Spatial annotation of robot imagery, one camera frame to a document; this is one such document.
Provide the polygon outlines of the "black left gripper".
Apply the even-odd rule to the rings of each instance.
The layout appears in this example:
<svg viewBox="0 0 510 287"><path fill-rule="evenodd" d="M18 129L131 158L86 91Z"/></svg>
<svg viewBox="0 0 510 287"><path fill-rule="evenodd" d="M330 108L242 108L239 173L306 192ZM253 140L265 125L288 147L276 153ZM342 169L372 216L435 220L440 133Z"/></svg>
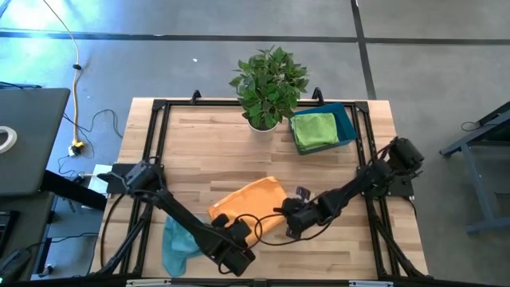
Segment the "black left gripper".
<svg viewBox="0 0 510 287"><path fill-rule="evenodd" d="M235 276L240 277L256 259L247 242L252 231L246 222L234 222L230 226L229 222L226 214L220 214L212 220L212 226L218 228L218 232L224 237L214 258L218 263L228 266Z"/></svg>

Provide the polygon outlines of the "orange microfiber towel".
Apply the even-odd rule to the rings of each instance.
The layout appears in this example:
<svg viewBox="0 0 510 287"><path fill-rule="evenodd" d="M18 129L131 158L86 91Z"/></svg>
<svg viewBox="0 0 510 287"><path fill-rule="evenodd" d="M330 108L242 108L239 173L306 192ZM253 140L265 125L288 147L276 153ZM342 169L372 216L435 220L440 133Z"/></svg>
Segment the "orange microfiber towel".
<svg viewBox="0 0 510 287"><path fill-rule="evenodd" d="M229 226L241 214L251 214L261 220L262 234L280 225L284 217L275 216L264 219L274 213L274 208L280 208L287 194L278 180L273 177L258 179L242 189L231 193L208 208L208 214L216 219L225 214Z"/></svg>

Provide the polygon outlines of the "blue microfiber towel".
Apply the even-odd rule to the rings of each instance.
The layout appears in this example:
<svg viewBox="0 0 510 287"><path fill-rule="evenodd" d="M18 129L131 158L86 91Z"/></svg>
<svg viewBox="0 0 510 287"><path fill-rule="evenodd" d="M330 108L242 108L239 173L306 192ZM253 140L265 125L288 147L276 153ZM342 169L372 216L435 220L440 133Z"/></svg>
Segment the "blue microfiber towel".
<svg viewBox="0 0 510 287"><path fill-rule="evenodd" d="M190 258L202 256L193 235L172 217L168 216L163 229L162 265L171 277L180 277L186 272Z"/></svg>

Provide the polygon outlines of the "dark green microfiber towel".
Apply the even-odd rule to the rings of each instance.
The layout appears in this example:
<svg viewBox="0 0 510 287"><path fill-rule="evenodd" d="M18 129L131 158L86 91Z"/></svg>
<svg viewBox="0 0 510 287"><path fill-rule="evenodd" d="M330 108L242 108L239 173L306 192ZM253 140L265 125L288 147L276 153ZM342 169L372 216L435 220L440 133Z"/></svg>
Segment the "dark green microfiber towel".
<svg viewBox="0 0 510 287"><path fill-rule="evenodd" d="M298 147L310 150L339 142L333 113L296 114L291 126Z"/></svg>

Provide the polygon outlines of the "white plant pot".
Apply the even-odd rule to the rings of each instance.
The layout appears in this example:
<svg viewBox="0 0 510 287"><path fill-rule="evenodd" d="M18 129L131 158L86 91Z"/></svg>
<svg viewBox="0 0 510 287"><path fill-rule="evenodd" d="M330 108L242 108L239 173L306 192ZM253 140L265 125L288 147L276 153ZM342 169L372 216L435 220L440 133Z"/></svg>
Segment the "white plant pot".
<svg viewBox="0 0 510 287"><path fill-rule="evenodd" d="M255 128L248 120L247 124L250 129L250 139L256 142L267 142L270 141L273 138L273 135L278 127L278 124L276 124L272 128L260 130Z"/></svg>

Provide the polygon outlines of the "white label strip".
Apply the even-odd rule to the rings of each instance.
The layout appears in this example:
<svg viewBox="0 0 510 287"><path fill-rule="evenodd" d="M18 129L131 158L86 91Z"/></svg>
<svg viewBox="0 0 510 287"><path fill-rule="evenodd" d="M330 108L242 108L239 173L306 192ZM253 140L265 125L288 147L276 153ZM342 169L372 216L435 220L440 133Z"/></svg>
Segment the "white label strip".
<svg viewBox="0 0 510 287"><path fill-rule="evenodd" d="M127 280L125 287L170 287L169 278L140 278Z"/></svg>
<svg viewBox="0 0 510 287"><path fill-rule="evenodd" d="M348 282L349 287L394 287L391 281L355 281Z"/></svg>

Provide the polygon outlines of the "blue plastic basket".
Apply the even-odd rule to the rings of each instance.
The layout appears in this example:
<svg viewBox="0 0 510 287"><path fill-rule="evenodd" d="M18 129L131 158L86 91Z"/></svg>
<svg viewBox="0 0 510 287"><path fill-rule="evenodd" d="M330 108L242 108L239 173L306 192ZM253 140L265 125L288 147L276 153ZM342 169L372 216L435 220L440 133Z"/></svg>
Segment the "blue plastic basket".
<svg viewBox="0 0 510 287"><path fill-rule="evenodd" d="M319 151L325 151L327 149L332 149L334 147L341 147L349 144L351 141L356 141L357 133L355 131L355 127L351 122L349 116L347 115L346 109L342 103L334 103L334 104L326 104L324 106L305 109L303 111L295 112L295 115L305 115L305 114L316 114L316 113L331 113L335 119L335 131L336 135L339 139L338 143L325 143L319 145L317 147L304 148L301 147L296 138L294 127L292 123L289 123L289 130L292 134L292 138L294 139L294 143L296 145L297 152L300 155L308 155Z"/></svg>

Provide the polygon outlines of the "green leafy plant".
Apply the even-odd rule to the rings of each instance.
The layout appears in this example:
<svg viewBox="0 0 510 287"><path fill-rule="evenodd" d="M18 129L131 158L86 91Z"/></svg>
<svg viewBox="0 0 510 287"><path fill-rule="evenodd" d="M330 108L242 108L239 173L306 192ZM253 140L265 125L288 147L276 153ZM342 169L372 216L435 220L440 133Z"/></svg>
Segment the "green leafy plant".
<svg viewBox="0 0 510 287"><path fill-rule="evenodd" d="M238 61L237 75L229 82L249 126L265 132L294 116L294 109L309 83L308 68L294 61L281 47L260 49L247 61Z"/></svg>

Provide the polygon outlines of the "blue-grey metal stand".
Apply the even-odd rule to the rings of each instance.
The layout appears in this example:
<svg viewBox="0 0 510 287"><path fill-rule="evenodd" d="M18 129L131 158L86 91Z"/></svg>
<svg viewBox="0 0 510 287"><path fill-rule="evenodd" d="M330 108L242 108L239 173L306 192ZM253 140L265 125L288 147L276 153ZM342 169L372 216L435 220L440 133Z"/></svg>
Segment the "blue-grey metal stand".
<svg viewBox="0 0 510 287"><path fill-rule="evenodd" d="M474 234L479 231L495 230L510 227L510 217L499 215L496 195L490 195L484 187L484 179L479 172L472 152L472 147L510 147L510 101L490 112L476 122L469 122L474 128L461 129L467 132L466 136L442 148L439 154L449 158L460 152L469 169L470 178L477 194L477 199L483 214L479 222L467 225L465 231Z"/></svg>

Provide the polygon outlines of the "black side desk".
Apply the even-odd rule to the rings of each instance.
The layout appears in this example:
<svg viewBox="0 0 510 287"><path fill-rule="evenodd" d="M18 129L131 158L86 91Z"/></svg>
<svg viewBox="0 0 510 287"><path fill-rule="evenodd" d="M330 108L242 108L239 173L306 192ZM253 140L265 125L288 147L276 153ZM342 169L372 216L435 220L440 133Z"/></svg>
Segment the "black side desk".
<svg viewBox="0 0 510 287"><path fill-rule="evenodd" d="M78 214L86 218L68 222L69 231L53 232L57 221L54 212L58 210L56 197L69 199L79 207L85 206L84 210L78 210ZM29 281L45 268L47 260L58 268L65 263L73 265L64 268L65 275L87 273L99 232L98 217L103 214L106 203L104 195L51 171L45 171L39 191L34 194L0 196L0 210L19 212L0 263L16 249L26 248L31 258L18 280ZM88 218L89 213L96 217Z"/></svg>

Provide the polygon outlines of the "black computer mouse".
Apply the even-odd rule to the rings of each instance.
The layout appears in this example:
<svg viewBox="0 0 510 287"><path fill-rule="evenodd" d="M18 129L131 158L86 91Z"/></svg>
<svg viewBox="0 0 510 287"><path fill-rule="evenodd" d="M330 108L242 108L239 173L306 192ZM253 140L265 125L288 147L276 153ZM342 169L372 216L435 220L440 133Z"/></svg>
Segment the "black computer mouse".
<svg viewBox="0 0 510 287"><path fill-rule="evenodd" d="M31 258L28 249L16 249L0 263L0 284L17 281Z"/></svg>

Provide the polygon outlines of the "grey laptop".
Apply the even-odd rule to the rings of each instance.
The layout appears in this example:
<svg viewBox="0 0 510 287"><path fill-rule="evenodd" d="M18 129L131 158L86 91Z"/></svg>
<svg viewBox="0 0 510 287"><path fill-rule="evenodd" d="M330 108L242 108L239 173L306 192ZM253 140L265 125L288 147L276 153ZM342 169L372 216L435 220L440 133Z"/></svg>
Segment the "grey laptop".
<svg viewBox="0 0 510 287"><path fill-rule="evenodd" d="M67 88L0 91L0 130L16 132L14 145L0 152L0 196L39 191L69 95ZM0 145L6 140L0 134Z"/></svg>

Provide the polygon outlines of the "white tape roll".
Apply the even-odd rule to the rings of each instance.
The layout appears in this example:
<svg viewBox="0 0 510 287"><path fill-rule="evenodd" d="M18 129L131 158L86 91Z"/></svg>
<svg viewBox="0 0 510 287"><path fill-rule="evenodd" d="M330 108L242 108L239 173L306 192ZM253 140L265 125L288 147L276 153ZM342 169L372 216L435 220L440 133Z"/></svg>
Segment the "white tape roll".
<svg viewBox="0 0 510 287"><path fill-rule="evenodd" d="M0 154L3 154L16 144L18 134L15 130L7 126L0 126L0 134L6 134L6 140L0 144Z"/></svg>

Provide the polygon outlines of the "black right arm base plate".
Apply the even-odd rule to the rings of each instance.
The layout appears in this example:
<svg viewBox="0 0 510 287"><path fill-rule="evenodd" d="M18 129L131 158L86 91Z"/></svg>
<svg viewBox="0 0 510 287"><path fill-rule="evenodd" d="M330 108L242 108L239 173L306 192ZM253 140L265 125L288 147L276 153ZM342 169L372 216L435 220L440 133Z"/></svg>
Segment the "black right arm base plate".
<svg viewBox="0 0 510 287"><path fill-rule="evenodd" d="M382 160L371 165L359 167L357 176L362 179L362 193L368 197L414 195L411 180L417 175L415 172L398 173Z"/></svg>

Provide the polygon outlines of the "black metal table frame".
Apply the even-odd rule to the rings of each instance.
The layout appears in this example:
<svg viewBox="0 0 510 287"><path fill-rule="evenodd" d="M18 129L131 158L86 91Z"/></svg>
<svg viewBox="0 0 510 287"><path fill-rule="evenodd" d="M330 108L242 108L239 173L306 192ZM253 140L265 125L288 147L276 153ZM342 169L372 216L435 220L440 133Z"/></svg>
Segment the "black metal table frame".
<svg viewBox="0 0 510 287"><path fill-rule="evenodd" d="M153 110L155 104L161 109ZM289 193L304 186L314 195L353 179L356 168L372 150L395 136L386 100L346 100L358 139L313 155L299 155L287 124L280 124L270 141L250 139L250 129L238 101L221 98L135 98L127 119L119 161L135 163L143 154L147 131L165 132L163 165L170 191L199 218L207 208L248 183L273 176ZM152 214L141 278L169 278L171 286L199 284L346 285L351 280L395 279L392 257L369 225L367 200L354 197L326 229L313 227L303 242L291 242L284 227L270 230L254 248L256 259L240 276L224 273L208 258L191 258L186 273L169 276L162 265L166 215Z"/></svg>

